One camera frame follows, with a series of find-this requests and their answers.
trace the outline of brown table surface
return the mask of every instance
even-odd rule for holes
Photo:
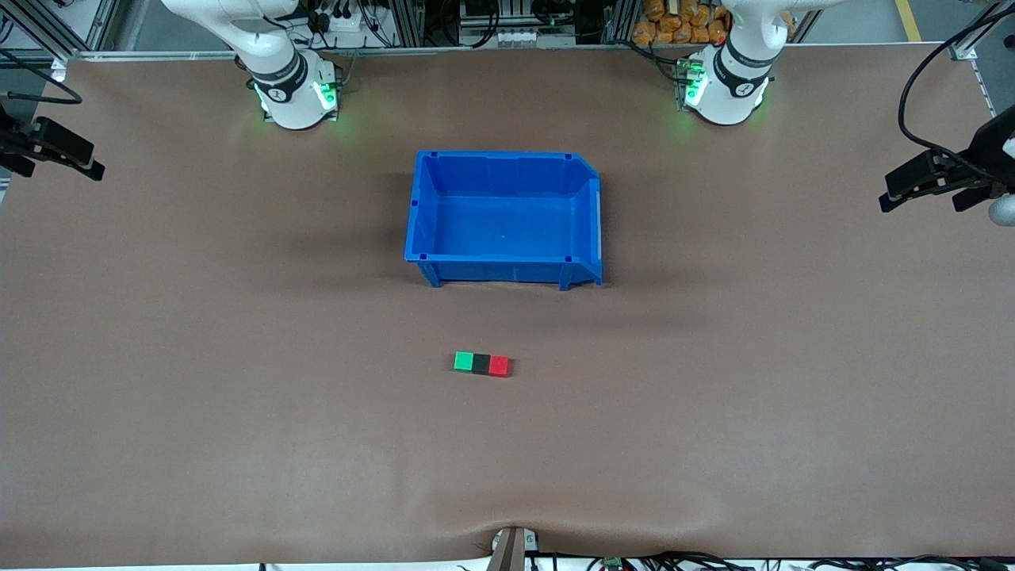
[[[109,170],[40,165],[0,208],[0,564],[468,558],[509,524],[584,554],[1015,553],[1015,233],[877,205],[928,50],[788,50],[734,128],[629,52],[364,59],[309,132],[230,62],[72,65],[85,103],[42,114]],[[989,115],[943,60],[911,125],[963,148]],[[420,148],[584,154],[607,287],[426,287]]]

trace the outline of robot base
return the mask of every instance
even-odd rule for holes
[[[689,59],[701,62],[701,72],[700,77],[683,90],[683,104],[717,125],[736,125],[747,119],[751,112],[761,104],[761,96],[768,85],[768,79],[766,78],[757,89],[753,89],[755,92],[749,96],[733,96],[730,88],[717,79],[714,63],[716,52],[715,46],[707,46],[689,56]]]
[[[264,120],[292,130],[310,129],[324,120],[338,118],[338,103],[342,94],[342,74],[331,61],[317,53],[300,50],[308,64],[307,79],[292,93],[287,102],[278,102],[261,96]]]

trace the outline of blue plastic bin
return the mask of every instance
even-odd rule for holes
[[[599,173],[578,154],[421,150],[405,260],[445,281],[603,283]]]

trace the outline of row of colored cubes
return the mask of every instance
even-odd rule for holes
[[[499,355],[460,351],[455,354],[455,370],[491,377],[509,376],[511,360]]]

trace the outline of green cube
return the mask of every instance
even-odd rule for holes
[[[472,372],[472,356],[473,354],[465,351],[460,351],[455,354],[455,370],[465,371],[467,373]]]

